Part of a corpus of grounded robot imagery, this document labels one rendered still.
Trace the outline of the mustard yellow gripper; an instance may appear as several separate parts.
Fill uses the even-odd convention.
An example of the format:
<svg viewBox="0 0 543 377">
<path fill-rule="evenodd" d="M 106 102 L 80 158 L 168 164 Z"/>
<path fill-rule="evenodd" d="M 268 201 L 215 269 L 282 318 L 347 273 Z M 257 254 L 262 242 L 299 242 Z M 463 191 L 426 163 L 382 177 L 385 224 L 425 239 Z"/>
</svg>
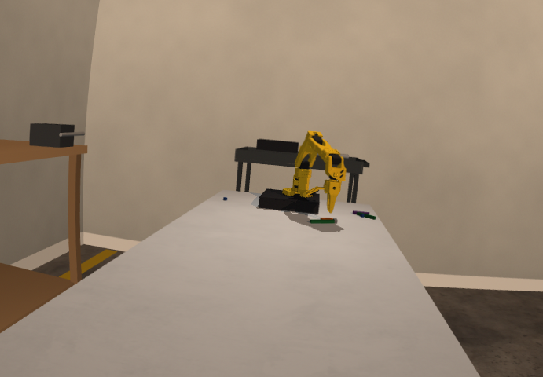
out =
<svg viewBox="0 0 543 377">
<path fill-rule="evenodd" d="M 340 183 L 340 184 L 339 184 Z M 324 187 L 315 187 L 312 188 L 310 191 L 306 192 L 308 196 L 316 196 L 317 194 L 315 192 L 318 192 L 318 189 L 325 189 L 325 193 L 329 194 L 327 195 L 327 208 L 328 212 L 332 213 L 333 208 L 335 206 L 336 197 L 338 196 L 340 189 L 341 189 L 341 181 L 336 180 L 325 180 Z M 311 194 L 312 193 L 312 194 Z"/>
</svg>

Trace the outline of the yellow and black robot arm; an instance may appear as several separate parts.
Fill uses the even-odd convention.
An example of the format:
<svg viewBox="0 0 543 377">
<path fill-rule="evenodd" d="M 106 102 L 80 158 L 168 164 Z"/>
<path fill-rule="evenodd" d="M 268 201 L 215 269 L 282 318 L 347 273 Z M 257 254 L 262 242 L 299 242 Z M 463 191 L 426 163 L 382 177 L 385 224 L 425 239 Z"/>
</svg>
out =
<svg viewBox="0 0 543 377">
<path fill-rule="evenodd" d="M 293 196 L 300 194 L 301 197 L 308 197 L 306 192 L 309 190 L 309 180 L 311 178 L 311 167 L 313 166 L 317 154 L 326 161 L 325 173 L 331 180 L 345 181 L 346 168 L 343 164 L 343 157 L 336 149 L 332 149 L 331 145 L 324 139 L 321 132 L 308 131 L 305 141 L 299 149 L 299 153 L 295 160 L 295 174 L 293 177 L 292 188 L 284 188 L 282 194 Z M 309 154 L 308 161 L 302 161 Z M 332 164 L 337 167 L 332 167 Z"/>
</svg>

